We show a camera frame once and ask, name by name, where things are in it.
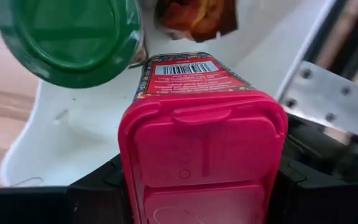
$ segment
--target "food package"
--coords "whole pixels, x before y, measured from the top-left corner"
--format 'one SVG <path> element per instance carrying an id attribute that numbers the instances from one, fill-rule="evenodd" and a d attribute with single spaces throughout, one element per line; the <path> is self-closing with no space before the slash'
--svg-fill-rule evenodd
<path id="1" fill-rule="evenodd" d="M 158 0 L 155 21 L 174 40 L 204 42 L 238 29 L 236 0 Z"/>

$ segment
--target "product label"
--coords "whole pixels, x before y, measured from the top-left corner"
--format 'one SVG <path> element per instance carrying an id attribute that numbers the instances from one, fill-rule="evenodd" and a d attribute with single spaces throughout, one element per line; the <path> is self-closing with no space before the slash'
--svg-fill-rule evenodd
<path id="1" fill-rule="evenodd" d="M 152 95 L 195 94 L 253 89 L 206 53 L 153 57 L 144 67 L 136 99 Z"/>

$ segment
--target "pink lid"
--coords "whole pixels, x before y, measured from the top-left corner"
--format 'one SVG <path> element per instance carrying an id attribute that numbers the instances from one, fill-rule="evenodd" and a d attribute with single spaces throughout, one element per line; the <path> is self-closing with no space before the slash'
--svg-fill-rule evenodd
<path id="1" fill-rule="evenodd" d="M 260 91 L 136 101 L 119 128 L 135 224 L 263 223 L 286 132 Z"/>

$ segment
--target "barcode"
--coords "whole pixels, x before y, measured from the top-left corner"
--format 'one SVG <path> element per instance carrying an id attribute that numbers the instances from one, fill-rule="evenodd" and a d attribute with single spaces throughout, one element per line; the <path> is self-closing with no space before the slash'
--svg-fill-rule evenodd
<path id="1" fill-rule="evenodd" d="M 219 71 L 219 69 L 212 61 L 183 63 L 175 65 L 157 65 L 155 67 L 156 75 L 181 75 L 216 71 Z"/>

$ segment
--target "white container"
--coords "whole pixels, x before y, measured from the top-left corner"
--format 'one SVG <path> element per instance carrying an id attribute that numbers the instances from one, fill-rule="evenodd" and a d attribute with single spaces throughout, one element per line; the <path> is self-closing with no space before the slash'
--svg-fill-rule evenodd
<path id="1" fill-rule="evenodd" d="M 145 12 L 150 55 L 204 51 L 278 98 L 334 0 L 237 0 L 240 29 L 196 44 L 170 40 Z M 85 90 L 40 81 L 32 114 L 0 167 L 4 186 L 70 185 L 119 154 L 117 129 L 141 68 Z"/>

